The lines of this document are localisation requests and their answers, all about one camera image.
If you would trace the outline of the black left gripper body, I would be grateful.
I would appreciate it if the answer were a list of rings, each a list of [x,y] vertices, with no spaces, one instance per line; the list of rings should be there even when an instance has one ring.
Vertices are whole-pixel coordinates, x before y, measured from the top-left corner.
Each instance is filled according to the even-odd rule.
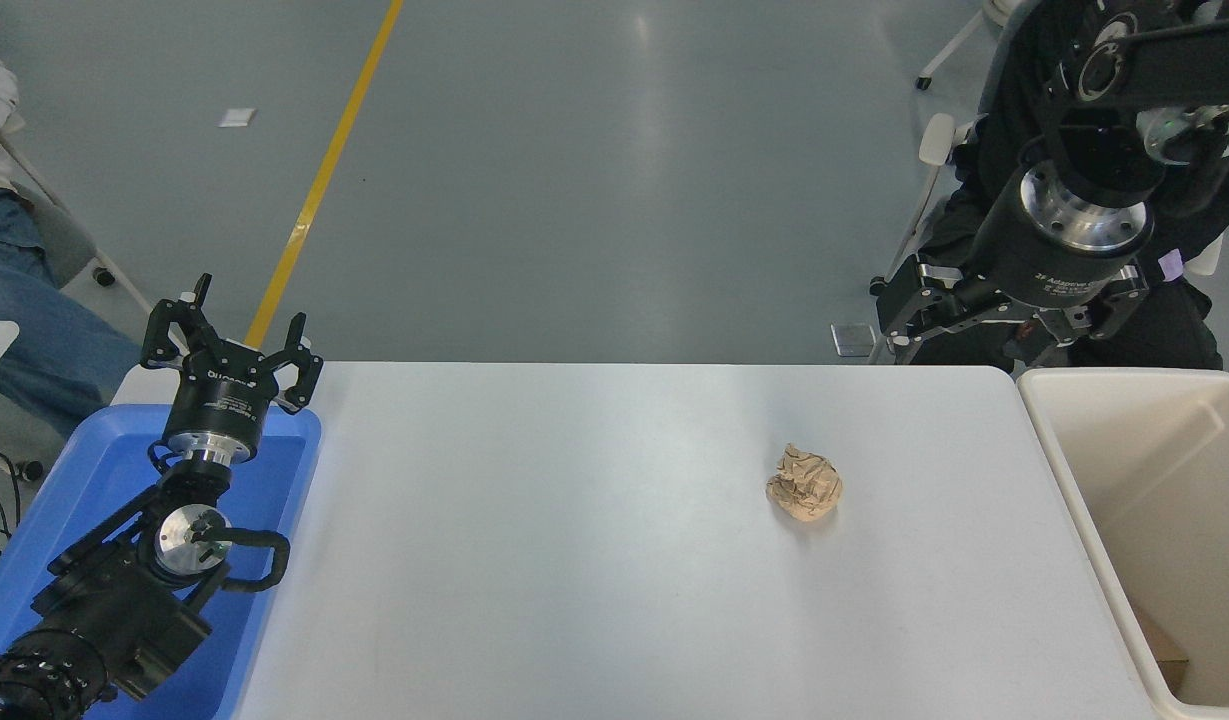
[[[253,348],[190,338],[163,444],[178,455],[208,447],[256,455],[268,405],[279,391],[277,369],[279,364]]]

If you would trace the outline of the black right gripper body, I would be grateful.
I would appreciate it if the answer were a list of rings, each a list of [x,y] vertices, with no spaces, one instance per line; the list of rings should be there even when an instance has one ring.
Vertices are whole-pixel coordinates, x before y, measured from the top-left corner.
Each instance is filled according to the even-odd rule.
[[[1035,307],[1090,300],[1145,243],[1144,202],[1106,208],[1074,195],[1000,195],[972,245],[968,274]]]

